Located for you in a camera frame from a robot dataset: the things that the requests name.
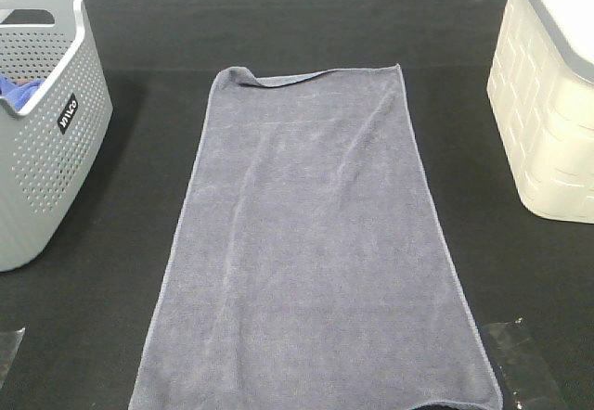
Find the clear tape strip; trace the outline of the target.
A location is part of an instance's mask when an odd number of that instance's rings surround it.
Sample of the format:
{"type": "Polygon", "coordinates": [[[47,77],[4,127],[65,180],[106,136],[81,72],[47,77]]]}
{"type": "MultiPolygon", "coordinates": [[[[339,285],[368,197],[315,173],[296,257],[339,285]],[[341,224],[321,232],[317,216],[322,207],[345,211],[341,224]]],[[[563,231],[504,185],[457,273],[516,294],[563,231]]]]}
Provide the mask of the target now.
{"type": "Polygon", "coordinates": [[[26,328],[0,332],[0,388],[3,388],[6,377],[18,353],[26,328]]]}
{"type": "Polygon", "coordinates": [[[482,332],[507,390],[511,409],[568,409],[521,317],[511,322],[486,324],[482,332]]]}

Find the black table cloth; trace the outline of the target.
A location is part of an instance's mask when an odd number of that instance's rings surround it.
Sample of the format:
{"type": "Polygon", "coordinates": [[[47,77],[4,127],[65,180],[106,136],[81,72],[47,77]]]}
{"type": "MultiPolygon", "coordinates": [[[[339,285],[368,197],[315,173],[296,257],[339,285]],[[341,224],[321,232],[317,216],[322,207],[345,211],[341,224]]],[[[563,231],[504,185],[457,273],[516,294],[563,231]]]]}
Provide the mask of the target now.
{"type": "Polygon", "coordinates": [[[478,324],[522,318],[572,409],[593,405],[593,228],[520,202],[486,95],[506,0],[85,0],[109,130],[45,251],[1,276],[24,339],[5,409],[124,409],[215,75],[399,65],[478,324]]]}

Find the grey perforated laundry basket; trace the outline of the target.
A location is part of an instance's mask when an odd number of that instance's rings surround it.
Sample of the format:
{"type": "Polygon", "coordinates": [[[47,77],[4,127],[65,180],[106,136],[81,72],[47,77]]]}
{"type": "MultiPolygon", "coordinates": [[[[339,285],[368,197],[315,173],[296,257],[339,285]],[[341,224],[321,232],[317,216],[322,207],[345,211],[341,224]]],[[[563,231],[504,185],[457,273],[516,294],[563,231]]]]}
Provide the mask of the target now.
{"type": "Polygon", "coordinates": [[[84,0],[1,0],[1,76],[44,79],[15,110],[1,97],[1,269],[31,262],[88,175],[113,107],[84,0]]]}

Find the clear tape strip left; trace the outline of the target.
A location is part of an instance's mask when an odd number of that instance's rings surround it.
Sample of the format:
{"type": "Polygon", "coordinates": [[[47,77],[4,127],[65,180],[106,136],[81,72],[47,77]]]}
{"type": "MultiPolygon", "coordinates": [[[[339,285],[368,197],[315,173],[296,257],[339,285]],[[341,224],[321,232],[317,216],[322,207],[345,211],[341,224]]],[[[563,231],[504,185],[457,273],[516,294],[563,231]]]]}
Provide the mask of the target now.
{"type": "Polygon", "coordinates": [[[6,377],[18,353],[26,328],[0,332],[0,388],[3,388],[6,377]]]}

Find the grey-purple towel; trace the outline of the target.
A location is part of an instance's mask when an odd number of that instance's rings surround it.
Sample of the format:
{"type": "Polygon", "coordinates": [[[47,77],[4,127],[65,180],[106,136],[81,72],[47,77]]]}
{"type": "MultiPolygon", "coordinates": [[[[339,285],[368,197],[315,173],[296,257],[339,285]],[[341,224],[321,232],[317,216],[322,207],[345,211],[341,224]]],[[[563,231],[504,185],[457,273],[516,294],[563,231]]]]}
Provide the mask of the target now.
{"type": "Polygon", "coordinates": [[[399,66],[217,74],[133,409],[499,409],[399,66]]]}

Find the blue towel in basket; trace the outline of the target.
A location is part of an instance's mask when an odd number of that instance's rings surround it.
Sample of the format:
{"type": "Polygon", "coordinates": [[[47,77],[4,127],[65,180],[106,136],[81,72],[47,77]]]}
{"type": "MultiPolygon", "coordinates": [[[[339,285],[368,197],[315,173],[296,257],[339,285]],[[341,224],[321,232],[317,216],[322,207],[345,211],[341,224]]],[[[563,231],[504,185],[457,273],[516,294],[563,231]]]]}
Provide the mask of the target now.
{"type": "Polygon", "coordinates": [[[15,109],[20,110],[43,84],[44,79],[25,79],[12,81],[1,76],[1,97],[15,109]]]}

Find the clear tape strip right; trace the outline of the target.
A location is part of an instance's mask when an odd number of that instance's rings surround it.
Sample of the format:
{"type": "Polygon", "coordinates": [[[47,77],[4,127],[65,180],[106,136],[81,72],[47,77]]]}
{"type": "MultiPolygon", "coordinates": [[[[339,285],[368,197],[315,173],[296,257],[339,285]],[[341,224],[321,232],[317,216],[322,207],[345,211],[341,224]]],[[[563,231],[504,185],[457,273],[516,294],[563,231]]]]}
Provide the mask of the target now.
{"type": "Polygon", "coordinates": [[[482,332],[507,390],[511,409],[568,409],[521,317],[511,322],[486,324],[482,332]]]}

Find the cream basket with grey rim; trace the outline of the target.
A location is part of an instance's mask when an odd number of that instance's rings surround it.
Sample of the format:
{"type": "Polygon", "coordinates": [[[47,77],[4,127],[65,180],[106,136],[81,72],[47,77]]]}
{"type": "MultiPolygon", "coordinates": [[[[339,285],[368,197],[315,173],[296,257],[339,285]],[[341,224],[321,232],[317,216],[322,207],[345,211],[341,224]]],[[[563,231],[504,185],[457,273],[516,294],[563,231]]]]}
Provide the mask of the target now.
{"type": "Polygon", "coordinates": [[[593,0],[507,0],[486,86],[522,204],[593,221],[593,0]]]}

